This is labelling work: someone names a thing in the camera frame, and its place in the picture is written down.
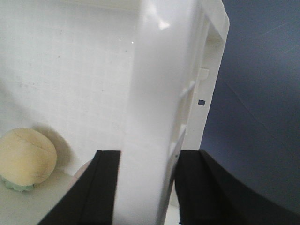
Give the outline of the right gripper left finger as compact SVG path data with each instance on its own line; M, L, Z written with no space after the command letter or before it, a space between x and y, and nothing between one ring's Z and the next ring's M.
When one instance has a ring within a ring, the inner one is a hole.
M82 176L39 224L112 224L119 163L119 150L98 150Z

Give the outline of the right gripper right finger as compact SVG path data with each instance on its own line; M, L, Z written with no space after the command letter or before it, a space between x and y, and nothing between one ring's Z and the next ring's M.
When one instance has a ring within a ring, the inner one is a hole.
M181 150L175 190L182 225L298 225L300 215L247 187L204 150Z

